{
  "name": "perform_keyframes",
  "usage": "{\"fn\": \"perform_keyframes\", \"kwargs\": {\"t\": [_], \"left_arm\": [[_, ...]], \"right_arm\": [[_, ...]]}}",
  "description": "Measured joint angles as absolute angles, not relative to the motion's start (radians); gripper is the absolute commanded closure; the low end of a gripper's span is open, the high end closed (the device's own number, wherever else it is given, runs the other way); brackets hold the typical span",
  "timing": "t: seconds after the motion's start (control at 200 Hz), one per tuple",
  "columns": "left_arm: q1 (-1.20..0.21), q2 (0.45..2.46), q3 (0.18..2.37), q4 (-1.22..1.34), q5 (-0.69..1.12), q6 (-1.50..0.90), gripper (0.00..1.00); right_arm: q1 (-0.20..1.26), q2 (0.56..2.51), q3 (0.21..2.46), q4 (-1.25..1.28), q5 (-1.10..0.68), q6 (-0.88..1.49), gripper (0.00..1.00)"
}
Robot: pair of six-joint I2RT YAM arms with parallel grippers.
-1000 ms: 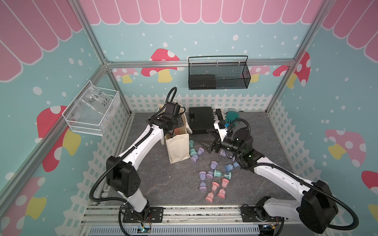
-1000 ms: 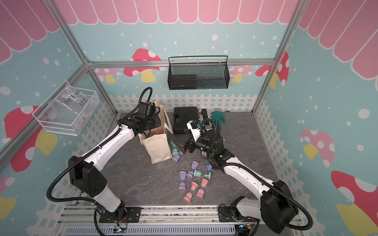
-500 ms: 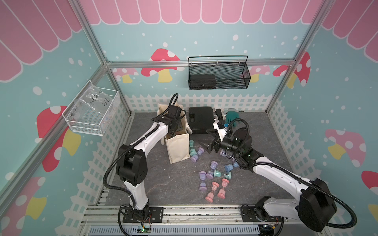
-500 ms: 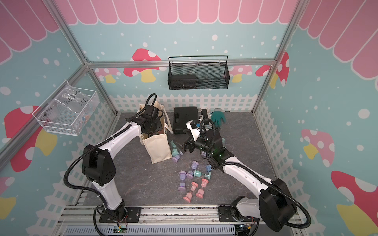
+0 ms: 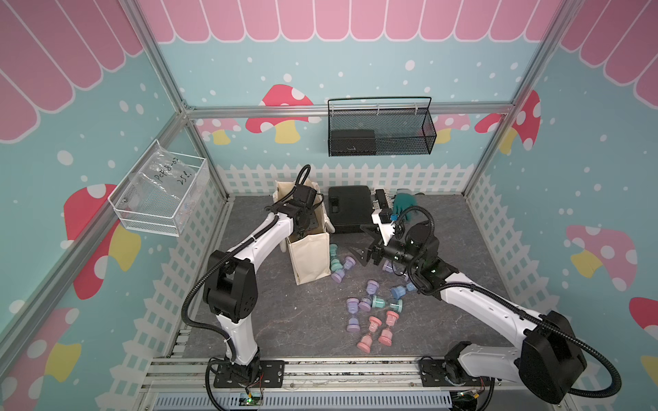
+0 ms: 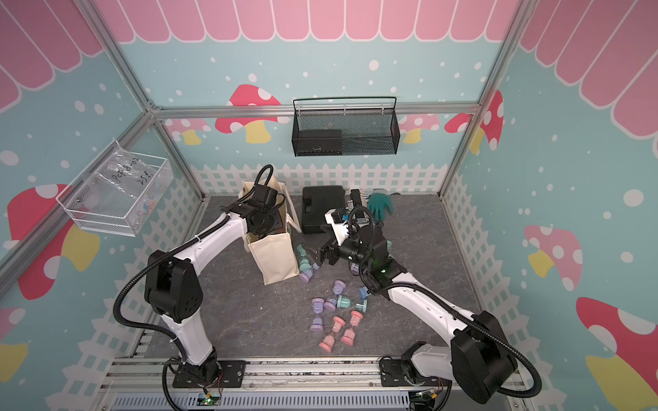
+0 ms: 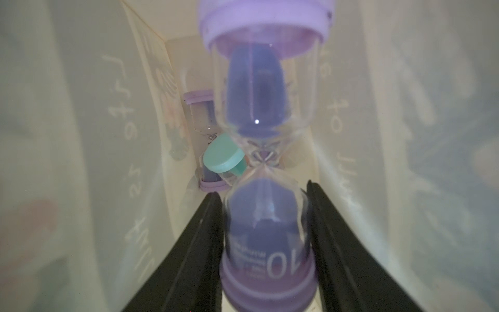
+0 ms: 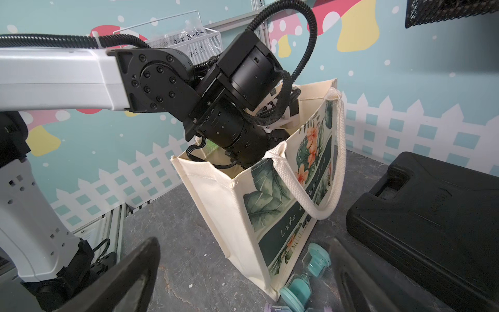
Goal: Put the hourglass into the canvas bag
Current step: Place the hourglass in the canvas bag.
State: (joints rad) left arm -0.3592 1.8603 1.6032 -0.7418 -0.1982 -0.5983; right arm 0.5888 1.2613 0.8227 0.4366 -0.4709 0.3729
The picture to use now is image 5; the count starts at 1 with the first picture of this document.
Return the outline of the cream canvas tote bag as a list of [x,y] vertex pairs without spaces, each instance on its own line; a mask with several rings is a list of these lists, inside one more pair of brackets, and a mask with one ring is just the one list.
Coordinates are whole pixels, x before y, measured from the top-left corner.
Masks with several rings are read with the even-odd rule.
[[297,285],[331,275],[330,234],[335,231],[327,216],[319,185],[312,181],[304,185],[317,191],[315,209],[309,214],[298,212],[290,217],[291,234],[280,243],[281,249],[290,256]]

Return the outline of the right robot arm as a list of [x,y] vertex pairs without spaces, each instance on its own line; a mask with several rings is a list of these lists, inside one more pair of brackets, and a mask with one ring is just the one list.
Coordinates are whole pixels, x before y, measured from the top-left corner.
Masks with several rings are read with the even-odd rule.
[[440,242],[429,211],[419,205],[409,210],[425,219],[406,227],[404,213],[396,219],[373,215],[372,223],[361,225],[373,241],[365,250],[354,250],[356,258],[363,265],[389,260],[402,266],[403,276],[419,294],[464,310],[511,344],[505,348],[457,343],[440,366],[449,384],[464,385],[475,378],[521,383],[551,404],[568,395],[609,398],[620,392],[622,378],[615,365],[578,339],[565,316],[523,308],[469,279],[439,257]]

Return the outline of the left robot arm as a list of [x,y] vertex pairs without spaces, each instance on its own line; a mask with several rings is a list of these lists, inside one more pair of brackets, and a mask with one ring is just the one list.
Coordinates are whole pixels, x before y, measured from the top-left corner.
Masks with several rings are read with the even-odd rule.
[[251,321],[258,298],[256,274],[281,241],[311,230],[323,199],[306,184],[310,171],[309,164],[301,168],[291,191],[267,207],[263,224],[241,243],[228,252],[211,254],[207,272],[183,301],[183,323],[219,334],[226,345],[224,358],[211,359],[208,370],[223,372],[228,380],[246,387],[262,376]]

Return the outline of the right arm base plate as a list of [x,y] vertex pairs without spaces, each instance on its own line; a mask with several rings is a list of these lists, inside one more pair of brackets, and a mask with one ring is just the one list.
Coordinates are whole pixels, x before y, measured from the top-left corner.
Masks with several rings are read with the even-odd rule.
[[456,360],[423,356],[417,365],[424,387],[471,386],[482,390],[490,384],[490,378],[472,377]]

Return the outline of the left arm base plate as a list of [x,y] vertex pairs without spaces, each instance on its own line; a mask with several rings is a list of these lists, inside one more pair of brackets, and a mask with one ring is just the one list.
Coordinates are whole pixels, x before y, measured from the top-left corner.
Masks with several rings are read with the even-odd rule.
[[210,378],[214,388],[281,388],[284,378],[284,361],[253,360],[249,365],[222,362]]

